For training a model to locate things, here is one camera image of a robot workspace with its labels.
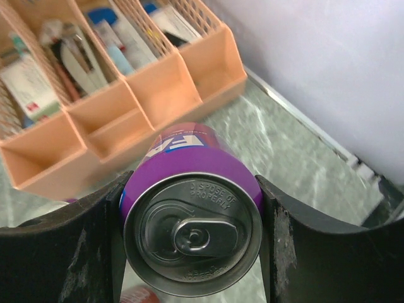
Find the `peach plastic organizer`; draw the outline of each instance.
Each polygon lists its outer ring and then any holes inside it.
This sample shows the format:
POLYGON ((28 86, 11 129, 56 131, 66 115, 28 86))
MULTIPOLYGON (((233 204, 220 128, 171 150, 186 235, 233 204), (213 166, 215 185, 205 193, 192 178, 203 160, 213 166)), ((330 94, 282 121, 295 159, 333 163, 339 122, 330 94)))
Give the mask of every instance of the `peach plastic organizer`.
MULTIPOLYGON (((181 121, 198 121, 244 91, 247 75, 232 32, 201 0, 171 4, 201 34, 174 47, 138 0, 114 0, 157 60, 124 76, 108 57, 83 12, 109 0, 9 0, 0 2, 0 42, 16 32, 44 70, 62 110, 29 129, 0 82, 0 152, 12 185, 49 199, 72 198, 144 154, 156 135, 181 121), (109 84, 71 103, 37 41, 45 20, 78 24, 96 50, 109 84)), ((0 60, 0 67, 6 63, 0 60)))

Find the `white wall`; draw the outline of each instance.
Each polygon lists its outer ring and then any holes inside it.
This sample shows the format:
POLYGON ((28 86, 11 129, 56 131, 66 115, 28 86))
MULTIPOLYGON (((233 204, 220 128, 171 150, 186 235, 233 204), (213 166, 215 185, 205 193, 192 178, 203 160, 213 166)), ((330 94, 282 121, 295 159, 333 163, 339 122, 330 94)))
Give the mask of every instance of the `white wall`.
POLYGON ((244 63, 345 148, 404 184, 404 1, 205 0, 244 63))

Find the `pull tab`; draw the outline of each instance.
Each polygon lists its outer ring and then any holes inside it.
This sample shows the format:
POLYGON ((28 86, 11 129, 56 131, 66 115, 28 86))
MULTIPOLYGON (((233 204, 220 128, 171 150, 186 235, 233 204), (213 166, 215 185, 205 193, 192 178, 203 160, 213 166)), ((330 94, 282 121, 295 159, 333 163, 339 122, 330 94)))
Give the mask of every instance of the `pull tab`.
POLYGON ((173 230, 175 248, 189 256, 228 256, 236 247, 237 238, 237 228, 222 219, 185 219, 173 230))

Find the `gray marble surface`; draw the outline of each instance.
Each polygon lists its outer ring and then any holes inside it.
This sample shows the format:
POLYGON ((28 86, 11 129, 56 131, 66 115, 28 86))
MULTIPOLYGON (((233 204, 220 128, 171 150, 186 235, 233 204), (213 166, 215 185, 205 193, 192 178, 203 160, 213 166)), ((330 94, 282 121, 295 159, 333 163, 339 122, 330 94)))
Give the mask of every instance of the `gray marble surface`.
MULTIPOLYGON (((265 176, 289 195, 332 217, 361 224, 381 199, 378 190, 250 81, 243 96, 203 122, 228 142, 253 173, 265 176)), ((130 165, 130 169, 134 168, 136 162, 130 165)), ((2 165, 0 198, 0 226, 16 226, 54 207, 51 201, 11 189, 2 165)), ((127 266, 123 288, 140 283, 127 266)), ((163 302, 266 302, 259 260, 241 281, 219 294, 198 299, 162 295, 162 299, 163 302)))

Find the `blue cap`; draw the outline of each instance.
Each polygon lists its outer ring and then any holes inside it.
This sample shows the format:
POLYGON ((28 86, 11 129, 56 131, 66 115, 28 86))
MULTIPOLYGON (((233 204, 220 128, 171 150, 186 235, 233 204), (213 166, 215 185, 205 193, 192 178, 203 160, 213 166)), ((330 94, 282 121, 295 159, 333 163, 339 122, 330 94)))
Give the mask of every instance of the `blue cap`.
POLYGON ((155 6, 153 3, 147 3, 143 5, 143 8, 145 9, 146 13, 150 15, 152 12, 156 11, 158 8, 155 6))
POLYGON ((112 25, 118 20, 117 15, 111 8, 95 8, 87 12, 87 16, 94 25, 100 23, 102 20, 105 20, 109 25, 112 25))

